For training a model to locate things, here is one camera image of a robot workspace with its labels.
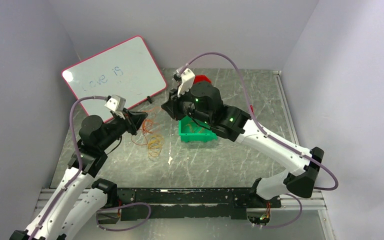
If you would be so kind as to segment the green plastic bin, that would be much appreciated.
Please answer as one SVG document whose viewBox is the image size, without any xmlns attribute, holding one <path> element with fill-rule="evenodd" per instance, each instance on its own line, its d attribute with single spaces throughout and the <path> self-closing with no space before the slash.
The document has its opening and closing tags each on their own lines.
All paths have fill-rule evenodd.
<svg viewBox="0 0 384 240">
<path fill-rule="evenodd" d="M 209 129 L 206 122 L 194 121 L 188 116 L 185 116 L 178 122 L 178 134 L 180 140 L 184 143 L 206 143 L 218 139 L 217 135 Z"/>
</svg>

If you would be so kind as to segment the aluminium rail frame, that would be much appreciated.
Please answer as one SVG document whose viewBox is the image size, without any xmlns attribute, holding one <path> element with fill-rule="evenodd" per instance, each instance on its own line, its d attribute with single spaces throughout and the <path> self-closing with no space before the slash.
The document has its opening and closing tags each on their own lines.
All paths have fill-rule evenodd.
<svg viewBox="0 0 384 240">
<path fill-rule="evenodd" d="M 290 193 L 265 200 L 250 187 L 233 188 L 121 188 L 99 179 L 91 188 L 60 186 L 45 195 L 46 203 L 26 228 L 36 240 L 72 239 L 86 221 L 98 219 L 105 230 L 118 221 L 149 219 L 221 218 L 247 220 L 267 228 L 274 209 L 318 210 L 325 208 L 320 192 L 309 198 Z"/>
</svg>

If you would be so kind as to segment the red plastic bin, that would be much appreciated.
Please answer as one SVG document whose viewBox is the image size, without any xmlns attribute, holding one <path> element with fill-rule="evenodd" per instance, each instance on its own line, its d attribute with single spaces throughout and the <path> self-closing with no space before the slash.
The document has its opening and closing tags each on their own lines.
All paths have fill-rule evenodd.
<svg viewBox="0 0 384 240">
<path fill-rule="evenodd" d="M 195 75 L 193 84 L 197 84 L 200 82 L 207 82 L 212 84 L 212 81 L 206 75 Z"/>
</svg>

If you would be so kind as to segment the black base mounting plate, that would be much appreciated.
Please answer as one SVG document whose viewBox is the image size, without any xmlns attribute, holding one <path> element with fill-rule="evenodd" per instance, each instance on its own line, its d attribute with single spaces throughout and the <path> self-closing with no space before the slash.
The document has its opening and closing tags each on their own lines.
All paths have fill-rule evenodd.
<svg viewBox="0 0 384 240">
<path fill-rule="evenodd" d="M 246 220 L 248 213 L 263 212 L 267 207 L 281 207 L 279 196 L 264 200 L 250 187 L 219 188 L 118 188 L 120 210 L 105 210 L 97 214 L 99 223 L 118 221 L 183 218 L 219 218 Z"/>
</svg>

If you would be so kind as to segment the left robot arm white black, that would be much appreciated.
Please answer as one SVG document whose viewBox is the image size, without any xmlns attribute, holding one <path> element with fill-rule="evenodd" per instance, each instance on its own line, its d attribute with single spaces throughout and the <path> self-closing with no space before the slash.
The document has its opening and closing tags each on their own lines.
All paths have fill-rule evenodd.
<svg viewBox="0 0 384 240">
<path fill-rule="evenodd" d="M 98 115 L 81 123 L 80 139 L 64 176 L 41 212 L 24 230 L 15 230 L 12 240 L 72 240 L 100 209 L 120 206 L 117 184 L 97 174 L 106 162 L 106 149 L 121 141 L 124 133 L 136 135 L 148 113 L 122 110 L 105 123 Z"/>
</svg>

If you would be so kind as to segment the whiteboard with pink frame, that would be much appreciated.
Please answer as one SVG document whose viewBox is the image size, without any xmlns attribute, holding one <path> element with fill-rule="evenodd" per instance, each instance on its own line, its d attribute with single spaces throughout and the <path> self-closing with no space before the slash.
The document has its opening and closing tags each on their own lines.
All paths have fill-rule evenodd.
<svg viewBox="0 0 384 240">
<path fill-rule="evenodd" d="M 62 70 L 61 76 L 77 99 L 118 95 L 126 100 L 127 109 L 168 87 L 140 35 Z"/>
</svg>

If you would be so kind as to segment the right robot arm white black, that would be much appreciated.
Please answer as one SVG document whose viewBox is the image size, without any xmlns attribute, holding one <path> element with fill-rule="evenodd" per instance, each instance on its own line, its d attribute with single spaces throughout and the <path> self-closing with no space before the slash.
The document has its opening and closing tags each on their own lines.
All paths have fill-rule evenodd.
<svg viewBox="0 0 384 240">
<path fill-rule="evenodd" d="M 320 170 L 317 164 L 322 161 L 324 151 L 319 147 L 301 147 L 270 130 L 258 128 L 247 112 L 224 104 L 219 89 L 209 82 L 193 84 L 184 94 L 179 94 L 178 88 L 170 90 L 161 108 L 176 121 L 189 117 L 207 124 L 218 137 L 251 147 L 285 168 L 281 173 L 254 182 L 249 199 L 255 207 L 287 193 L 305 199 L 312 196 Z"/>
</svg>

